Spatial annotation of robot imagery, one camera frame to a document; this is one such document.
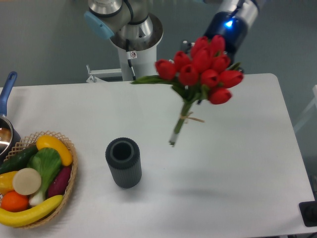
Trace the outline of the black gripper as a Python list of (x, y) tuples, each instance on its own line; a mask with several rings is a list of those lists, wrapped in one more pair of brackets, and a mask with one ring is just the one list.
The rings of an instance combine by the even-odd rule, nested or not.
[(258, 15), (258, 0), (224, 0), (204, 36), (212, 39), (216, 35), (221, 35), (225, 40), (225, 51), (231, 61), (234, 61)]

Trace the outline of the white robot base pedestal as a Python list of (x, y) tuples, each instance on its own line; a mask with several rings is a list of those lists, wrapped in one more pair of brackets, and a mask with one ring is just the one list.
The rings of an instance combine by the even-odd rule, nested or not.
[(124, 50), (116, 46), (120, 68), (90, 70), (86, 65), (88, 72), (87, 83), (97, 83), (110, 81), (112, 78), (117, 78), (119, 81), (132, 81), (134, 78), (140, 78), (147, 75), (157, 73), (155, 62), (157, 61), (157, 46), (158, 41), (154, 46), (137, 51)]

